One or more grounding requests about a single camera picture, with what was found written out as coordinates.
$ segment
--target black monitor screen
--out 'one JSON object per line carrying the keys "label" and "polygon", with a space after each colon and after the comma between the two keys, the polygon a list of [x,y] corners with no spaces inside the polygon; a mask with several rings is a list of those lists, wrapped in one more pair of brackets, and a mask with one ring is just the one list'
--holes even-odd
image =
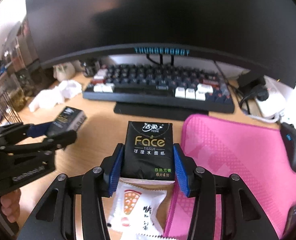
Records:
{"label": "black monitor screen", "polygon": [[43,66],[85,56],[173,54],[296,85],[292,0],[26,0]]}

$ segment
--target tissue pack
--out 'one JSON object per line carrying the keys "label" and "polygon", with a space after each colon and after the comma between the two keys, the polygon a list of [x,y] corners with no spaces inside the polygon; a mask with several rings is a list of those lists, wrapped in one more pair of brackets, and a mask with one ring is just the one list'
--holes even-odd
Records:
{"label": "tissue pack", "polygon": [[77,131],[87,119],[84,111],[66,106],[47,130],[47,136],[52,136],[63,131]]}
{"label": "tissue pack", "polygon": [[134,182],[127,179],[173,182],[172,123],[129,121],[120,175],[126,182]]}

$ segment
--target monitor stand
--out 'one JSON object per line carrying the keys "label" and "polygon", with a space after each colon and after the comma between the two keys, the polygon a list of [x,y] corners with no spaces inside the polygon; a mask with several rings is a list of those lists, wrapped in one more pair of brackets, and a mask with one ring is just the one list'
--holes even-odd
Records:
{"label": "monitor stand", "polygon": [[116,114],[145,116],[152,118],[184,121],[191,114],[206,114],[208,111],[186,109],[171,106],[156,106],[145,104],[130,104],[117,102],[113,110]]}

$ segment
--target pink textured pad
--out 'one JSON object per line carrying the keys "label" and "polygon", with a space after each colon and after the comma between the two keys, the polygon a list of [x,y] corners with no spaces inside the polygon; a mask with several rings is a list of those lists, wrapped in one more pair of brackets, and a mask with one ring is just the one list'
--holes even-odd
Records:
{"label": "pink textured pad", "polygon": [[[296,203],[296,173],[279,130],[194,114],[184,122],[181,147],[213,174],[239,174],[281,237],[289,208]],[[216,202],[215,240],[221,228],[219,195]],[[187,239],[193,204],[194,198],[186,198],[176,182],[163,236]]]}

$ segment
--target finger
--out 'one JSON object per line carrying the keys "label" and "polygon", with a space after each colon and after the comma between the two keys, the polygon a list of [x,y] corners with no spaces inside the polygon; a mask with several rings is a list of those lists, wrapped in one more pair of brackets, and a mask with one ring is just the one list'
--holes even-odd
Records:
{"label": "finger", "polygon": [[4,207],[9,207],[12,203],[12,199],[15,197],[16,193],[13,191],[13,192],[10,192],[6,195],[3,195],[1,198],[0,198],[0,203],[4,206]]}
{"label": "finger", "polygon": [[1,211],[5,214],[5,216],[10,216],[19,208],[19,203],[13,203],[8,208],[1,206]]}
{"label": "finger", "polygon": [[14,213],[8,216],[7,219],[10,223],[14,223],[19,218],[19,215],[20,215],[20,208],[18,208]]}
{"label": "finger", "polygon": [[0,203],[5,208],[8,208],[11,204],[19,202],[21,196],[20,189],[16,189],[0,198]]}

